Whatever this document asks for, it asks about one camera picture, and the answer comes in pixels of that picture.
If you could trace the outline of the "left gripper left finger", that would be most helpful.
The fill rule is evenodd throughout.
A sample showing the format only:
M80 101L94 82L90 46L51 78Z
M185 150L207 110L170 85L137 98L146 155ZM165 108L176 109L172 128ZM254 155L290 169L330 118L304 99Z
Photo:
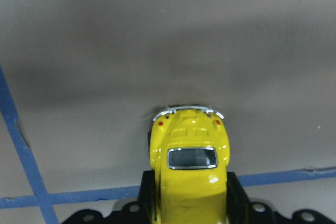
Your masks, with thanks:
M155 176L153 170L144 171L136 201L122 207L122 223L150 224L156 220Z

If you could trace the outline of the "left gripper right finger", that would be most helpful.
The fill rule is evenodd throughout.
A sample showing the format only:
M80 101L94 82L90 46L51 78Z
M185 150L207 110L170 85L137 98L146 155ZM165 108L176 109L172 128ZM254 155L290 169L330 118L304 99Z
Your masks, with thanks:
M248 198L234 172L227 172L226 213L229 223L265 223L265 205Z

